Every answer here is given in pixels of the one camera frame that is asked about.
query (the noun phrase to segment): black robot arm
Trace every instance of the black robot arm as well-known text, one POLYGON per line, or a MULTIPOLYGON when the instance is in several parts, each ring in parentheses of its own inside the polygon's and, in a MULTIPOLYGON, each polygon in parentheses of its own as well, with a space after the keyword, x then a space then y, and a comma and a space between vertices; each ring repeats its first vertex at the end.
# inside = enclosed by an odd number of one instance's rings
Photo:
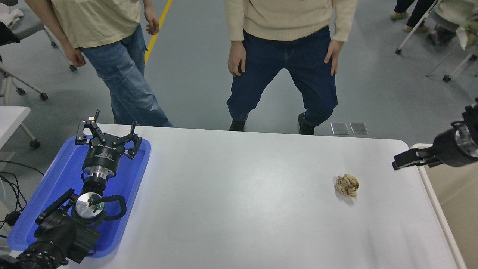
POLYGON ((82 120, 76 135, 76 145, 88 144, 89 147, 82 167, 89 176, 84 179, 80 195, 69 189, 48 206, 35 220, 38 224, 33 234, 36 242, 17 258, 0 256, 0 269, 55 269, 68 264, 67 259, 81 263, 86 256, 94 254, 101 235, 96 228, 103 221, 115 221, 126 214, 124 197, 103 196, 103 191, 108 179, 116 175, 121 155, 134 158, 142 138, 134 133, 136 123, 123 137, 103 133, 96 124, 98 115, 99 110, 93 120, 82 120), (86 128, 93 135, 89 141, 84 134, 86 128), (131 141, 134 145, 125 153, 125 144, 131 141), (105 203, 116 201, 121 212, 109 216, 105 203))
POLYGON ((440 164, 461 167, 478 162, 478 97, 475 102, 465 107, 463 120, 451 123, 452 128, 439 134, 431 147, 412 148, 396 155, 393 169, 440 164))

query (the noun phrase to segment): white table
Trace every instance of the white table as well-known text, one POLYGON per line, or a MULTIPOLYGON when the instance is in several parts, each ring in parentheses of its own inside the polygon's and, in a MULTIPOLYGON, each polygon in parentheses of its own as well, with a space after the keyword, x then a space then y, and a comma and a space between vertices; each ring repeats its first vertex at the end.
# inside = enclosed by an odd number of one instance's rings
POLYGON ((456 268, 417 169, 392 169, 402 141, 136 130, 152 153, 122 241, 70 268, 456 268))
POLYGON ((0 106, 0 148, 20 126, 30 113, 30 108, 19 106, 0 106))

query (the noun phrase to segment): beige sweater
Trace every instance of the beige sweater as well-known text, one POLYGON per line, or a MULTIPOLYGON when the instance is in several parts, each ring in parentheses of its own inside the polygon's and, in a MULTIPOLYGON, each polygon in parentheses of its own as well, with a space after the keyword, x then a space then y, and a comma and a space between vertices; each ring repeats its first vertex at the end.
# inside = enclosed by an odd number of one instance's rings
POLYGON ((329 25, 335 9, 333 39, 346 42, 357 0, 224 0, 231 41, 253 36, 292 41, 329 25))
POLYGON ((108 45, 134 33, 139 0, 52 0, 61 28, 73 48, 108 45))

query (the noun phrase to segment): dark jeans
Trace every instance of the dark jeans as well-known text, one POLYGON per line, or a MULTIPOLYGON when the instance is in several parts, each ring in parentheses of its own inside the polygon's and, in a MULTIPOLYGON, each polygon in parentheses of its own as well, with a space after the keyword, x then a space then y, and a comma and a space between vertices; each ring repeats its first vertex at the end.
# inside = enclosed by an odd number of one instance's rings
MULTIPOLYGON (((413 9, 410 18, 407 21, 407 25, 415 27, 418 21, 425 15, 425 12, 432 6, 435 0, 418 0, 415 8, 413 9)), ((403 13, 415 2, 415 0, 397 0, 397 5, 394 11, 397 13, 403 13)))
POLYGON ((243 44, 246 72, 233 79, 227 101, 234 120, 243 121, 256 108, 266 86, 283 68, 302 93, 309 125, 317 126, 332 115, 337 95, 335 75, 330 76, 332 61, 324 64, 330 44, 328 27, 294 41, 265 40, 244 32, 243 44))

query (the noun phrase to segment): hand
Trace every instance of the hand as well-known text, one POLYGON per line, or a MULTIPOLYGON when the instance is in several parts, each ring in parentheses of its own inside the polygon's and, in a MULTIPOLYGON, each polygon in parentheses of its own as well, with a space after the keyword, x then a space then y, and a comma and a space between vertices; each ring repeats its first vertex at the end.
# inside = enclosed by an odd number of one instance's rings
POLYGON ((228 69, 233 77, 239 77, 239 64, 241 71, 246 72, 246 49, 242 41, 232 41, 231 51, 229 52, 228 69))
POLYGON ((74 66, 82 67, 86 64, 85 58, 79 48, 73 48, 69 42, 62 44, 62 47, 66 58, 70 60, 74 66))
POLYGON ((337 41, 337 40, 332 40, 330 41, 329 48, 327 50, 327 55, 324 59, 324 63, 328 63, 330 61, 330 58, 332 58, 332 69, 330 70, 330 75, 333 76, 334 74, 337 74, 338 71, 338 54, 340 53, 340 50, 342 49, 342 46, 344 45, 344 42, 337 41))
POLYGON ((144 8, 144 17, 148 21, 146 32, 150 35, 155 35, 159 32, 159 20, 153 6, 144 8))

